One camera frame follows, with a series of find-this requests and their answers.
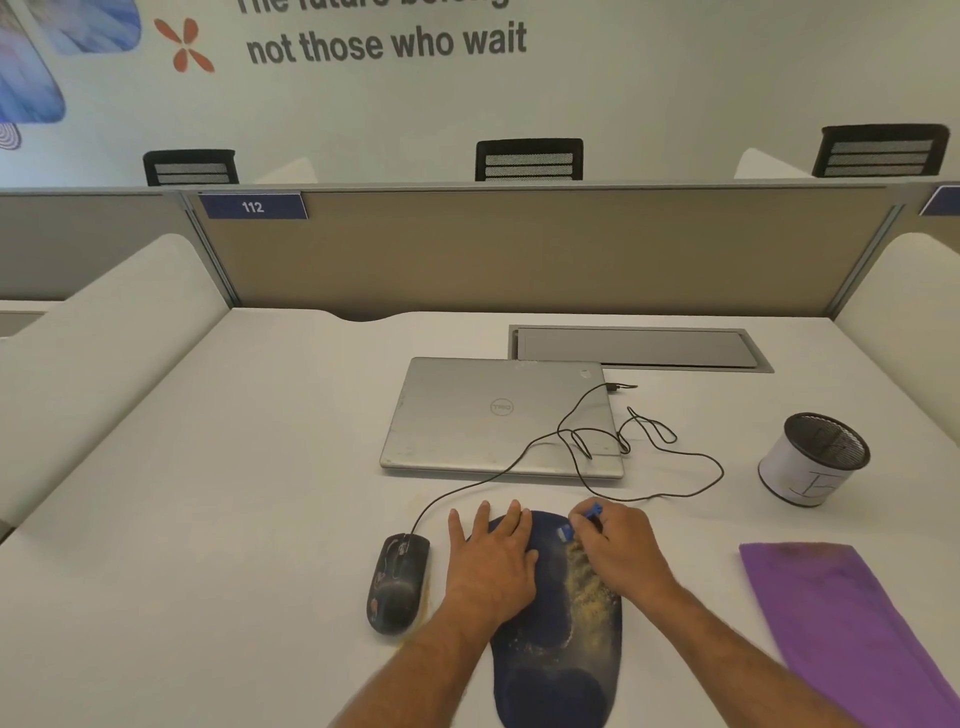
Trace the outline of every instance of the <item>orange flower graphic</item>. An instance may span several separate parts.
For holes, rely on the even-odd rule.
[[[210,62],[210,59],[204,54],[198,53],[193,48],[188,47],[197,39],[197,35],[200,33],[200,28],[197,26],[196,20],[188,17],[183,21],[183,40],[180,40],[180,36],[177,35],[177,32],[173,28],[159,18],[154,20],[154,25],[156,25],[156,29],[160,31],[162,36],[170,38],[180,46],[179,51],[174,55],[174,68],[180,73],[186,72],[187,65],[190,63],[190,56],[193,56],[193,60],[196,61],[197,65],[204,71],[213,73],[213,63]]]

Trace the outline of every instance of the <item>forearm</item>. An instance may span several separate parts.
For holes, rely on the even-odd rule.
[[[731,728],[848,728],[857,723],[734,632],[690,592],[643,609],[676,647]]]
[[[493,629],[463,610],[441,605],[332,728],[446,728]]]

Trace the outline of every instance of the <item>dell logo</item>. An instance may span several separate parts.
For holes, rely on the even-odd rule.
[[[514,411],[514,404],[510,400],[493,400],[490,403],[490,411],[497,417],[506,417]]]

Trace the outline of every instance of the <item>black office chair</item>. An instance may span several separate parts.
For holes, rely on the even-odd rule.
[[[232,149],[168,149],[147,152],[147,184],[239,184]]]
[[[498,139],[477,142],[475,179],[582,180],[583,139]]]
[[[942,124],[824,127],[814,177],[917,177],[940,174],[950,129]]]

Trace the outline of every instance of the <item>person's left hand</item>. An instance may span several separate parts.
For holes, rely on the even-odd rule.
[[[533,514],[510,504],[507,515],[488,533],[490,504],[480,504],[470,540],[464,537],[460,514],[450,511],[450,565],[446,571],[444,604],[464,619],[476,620],[492,633],[513,618],[537,595],[534,566],[538,553],[527,551]]]

